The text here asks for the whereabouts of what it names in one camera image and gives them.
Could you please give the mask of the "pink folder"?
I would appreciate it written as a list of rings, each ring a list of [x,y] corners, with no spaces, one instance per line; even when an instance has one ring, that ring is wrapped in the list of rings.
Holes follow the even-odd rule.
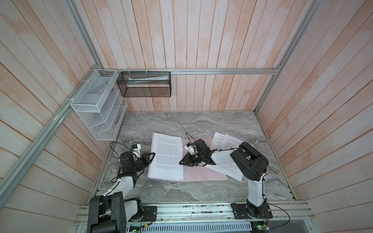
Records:
[[[189,141],[185,138],[182,138],[183,146],[189,143]],[[211,146],[213,141],[212,138],[203,138],[207,146]],[[170,181],[170,182],[205,182],[205,181],[226,181],[227,176],[223,173],[211,170],[206,167],[184,167],[184,179],[183,180],[175,180],[175,179],[160,179],[163,181]],[[150,165],[148,170],[147,177],[150,179],[158,179],[152,178],[150,176],[152,165]]]

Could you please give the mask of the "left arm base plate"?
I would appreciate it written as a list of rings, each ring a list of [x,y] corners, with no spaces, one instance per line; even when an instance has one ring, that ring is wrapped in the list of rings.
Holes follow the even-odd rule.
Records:
[[[154,222],[157,217],[157,206],[143,206],[140,210],[139,207],[127,205],[125,206],[125,214],[127,222]]]

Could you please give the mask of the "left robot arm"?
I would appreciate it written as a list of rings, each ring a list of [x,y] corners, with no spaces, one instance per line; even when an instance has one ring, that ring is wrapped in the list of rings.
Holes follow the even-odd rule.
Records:
[[[125,233],[130,221],[140,222],[140,226],[130,229],[131,232],[140,233],[153,223],[140,198],[127,199],[126,196],[154,157],[154,152],[139,154],[134,149],[120,155],[116,182],[107,192],[93,197],[89,202],[88,233]]]

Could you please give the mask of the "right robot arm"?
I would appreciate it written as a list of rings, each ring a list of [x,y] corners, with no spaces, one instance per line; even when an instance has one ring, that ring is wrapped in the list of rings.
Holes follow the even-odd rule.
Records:
[[[248,197],[246,204],[232,204],[234,212],[242,218],[259,218],[269,207],[264,195],[264,177],[269,165],[268,159],[247,142],[228,149],[211,150],[205,141],[198,139],[185,146],[187,154],[179,161],[188,167],[217,166],[233,163],[248,179]]]

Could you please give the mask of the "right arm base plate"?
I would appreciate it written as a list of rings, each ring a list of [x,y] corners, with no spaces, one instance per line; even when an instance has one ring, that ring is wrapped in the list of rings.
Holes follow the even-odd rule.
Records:
[[[273,218],[272,211],[267,202],[264,202],[260,207],[256,207],[250,202],[244,204],[232,203],[230,206],[235,219]]]

